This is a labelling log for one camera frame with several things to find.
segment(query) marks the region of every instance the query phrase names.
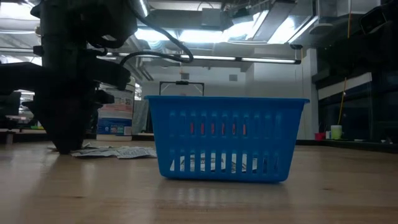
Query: workbench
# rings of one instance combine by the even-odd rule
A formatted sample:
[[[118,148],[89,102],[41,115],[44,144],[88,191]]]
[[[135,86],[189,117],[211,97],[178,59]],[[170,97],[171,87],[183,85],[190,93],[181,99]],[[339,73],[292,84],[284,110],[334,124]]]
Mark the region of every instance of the workbench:
[[[154,146],[153,142],[94,145]],[[1,223],[396,223],[398,156],[297,146],[280,184],[169,180],[157,159],[0,146]]]

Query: ceiling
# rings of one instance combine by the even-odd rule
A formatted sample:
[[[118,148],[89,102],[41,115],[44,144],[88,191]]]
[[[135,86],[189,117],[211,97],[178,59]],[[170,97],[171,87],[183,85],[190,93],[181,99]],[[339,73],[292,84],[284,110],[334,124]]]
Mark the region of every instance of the ceiling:
[[[182,37],[183,32],[187,30],[187,27],[196,26],[197,28],[198,24],[199,26],[200,24],[203,25],[203,21],[208,19],[206,16],[203,16],[205,12],[209,13],[207,14],[210,15],[208,17],[213,16],[214,12],[221,13],[221,21],[219,21],[219,23],[215,22],[218,19],[217,17],[215,19],[208,19],[207,22],[214,22],[214,24],[211,26],[201,26],[201,30],[222,29],[220,27],[230,23],[230,21],[225,22],[223,20],[224,14],[230,19],[238,9],[242,9],[246,6],[249,6],[249,17],[252,17],[252,15],[255,13],[261,15],[262,12],[268,11],[269,15],[273,14],[276,16],[267,16],[260,26],[259,31],[256,32],[252,38],[253,40],[257,38],[256,36],[259,36],[259,33],[262,31],[267,32],[267,30],[272,30],[272,33],[263,35],[263,37],[268,37],[267,40],[259,39],[252,41],[250,38],[247,39],[245,36],[243,36],[243,39],[241,37],[229,37],[229,39],[223,39],[223,41],[217,41],[215,43],[194,43],[185,41],[184,44],[193,52],[194,55],[288,59],[296,57],[295,50],[291,49],[289,44],[269,44],[267,41],[270,42],[273,35],[275,35],[274,39],[280,38],[281,43],[286,43],[288,41],[287,39],[284,39],[286,38],[286,33],[279,32],[278,30],[283,26],[283,24],[290,26],[288,27],[290,29],[293,27],[293,30],[291,31],[294,31],[294,33],[291,33],[291,35],[302,29],[303,25],[308,24],[309,20],[314,17],[314,12],[316,12],[314,9],[314,1],[319,0],[212,0],[211,2],[186,0],[136,0],[134,1],[134,4],[138,9],[141,9],[141,14],[145,14],[145,10],[149,12],[147,17],[148,20],[151,20],[152,22],[171,30],[171,32],[174,32],[178,38]],[[324,4],[335,2],[336,4],[339,3],[340,5],[344,5],[344,1],[347,0],[322,0],[321,2]],[[40,21],[29,14],[31,7],[34,4],[37,4],[38,1],[10,0],[7,2],[19,2],[20,4],[13,5],[11,8],[12,11],[9,10],[9,8],[5,8],[5,4],[7,3],[4,3],[4,1],[0,7],[0,49],[13,48],[17,51],[17,49],[31,49],[33,46],[39,45],[40,37],[35,34],[34,30],[39,26]],[[344,16],[344,13],[340,14],[342,15],[336,14],[335,17],[338,18],[338,16]],[[310,30],[317,23],[318,22],[310,24],[307,29]],[[138,23],[138,25],[140,29],[146,29],[146,27],[141,23]],[[319,37],[314,37],[313,35],[308,34],[308,31],[305,30],[305,32],[303,32],[302,35],[292,43],[303,44],[310,47],[314,42],[316,42],[315,40],[318,39]],[[158,40],[153,42],[138,39],[135,36],[130,37],[126,43],[120,49],[116,49],[115,52],[129,53],[145,49],[151,49],[168,54],[181,53],[180,50],[168,40]],[[16,51],[5,52],[0,50],[0,55],[11,55],[21,60],[28,60],[29,57],[25,56],[32,55],[26,52],[18,53]],[[136,78],[139,80],[140,78],[145,79],[145,75],[142,75],[142,68],[179,66],[179,63],[162,59],[141,60],[139,63],[137,61],[132,61],[129,65],[127,65],[128,69],[131,69],[133,74],[135,74],[134,76],[136,76]],[[196,60],[192,64],[184,66],[232,67],[240,68],[242,72],[245,72],[250,66],[250,63]]]

